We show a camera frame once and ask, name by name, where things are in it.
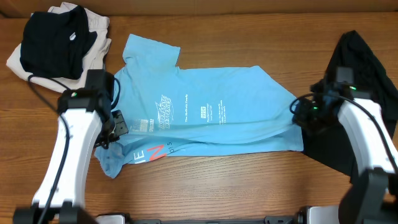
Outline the light blue printed t-shirt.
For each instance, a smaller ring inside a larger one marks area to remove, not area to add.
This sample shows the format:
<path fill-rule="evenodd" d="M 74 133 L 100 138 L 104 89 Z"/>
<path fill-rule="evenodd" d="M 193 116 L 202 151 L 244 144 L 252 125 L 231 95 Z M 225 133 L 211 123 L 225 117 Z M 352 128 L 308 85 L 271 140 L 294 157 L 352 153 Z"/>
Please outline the light blue printed t-shirt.
<path fill-rule="evenodd" d="M 261 67 L 181 69 L 179 55 L 178 47 L 129 36 L 115 86 L 128 132 L 95 151 L 107 176 L 166 156 L 303 150 L 293 94 Z"/>

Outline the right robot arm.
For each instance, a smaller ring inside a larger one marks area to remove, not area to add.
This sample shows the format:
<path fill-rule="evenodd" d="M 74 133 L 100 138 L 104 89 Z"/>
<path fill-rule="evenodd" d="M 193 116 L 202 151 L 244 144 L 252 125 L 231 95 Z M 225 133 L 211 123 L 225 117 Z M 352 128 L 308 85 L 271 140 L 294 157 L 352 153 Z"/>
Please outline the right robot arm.
<path fill-rule="evenodd" d="M 289 106 L 293 122 L 310 133 L 340 123 L 348 135 L 358 178 L 339 205 L 308 207 L 292 223 L 397 223 L 397 150 L 373 94 L 355 82 L 349 67 L 326 73 L 320 90 L 302 95 Z"/>

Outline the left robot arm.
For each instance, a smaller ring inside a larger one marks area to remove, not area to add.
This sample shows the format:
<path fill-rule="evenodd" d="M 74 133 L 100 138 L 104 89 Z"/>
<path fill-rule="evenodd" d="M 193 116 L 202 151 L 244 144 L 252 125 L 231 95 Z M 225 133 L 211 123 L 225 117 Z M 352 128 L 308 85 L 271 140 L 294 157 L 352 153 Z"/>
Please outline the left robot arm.
<path fill-rule="evenodd" d="M 116 110 L 120 86 L 105 70 L 89 70 L 83 88 L 66 88 L 54 111 L 58 133 L 45 177 L 30 207 L 14 212 L 13 223 L 128 223 L 128 215 L 92 217 L 85 210 L 85 185 L 94 148 L 107 149 L 128 132 Z"/>

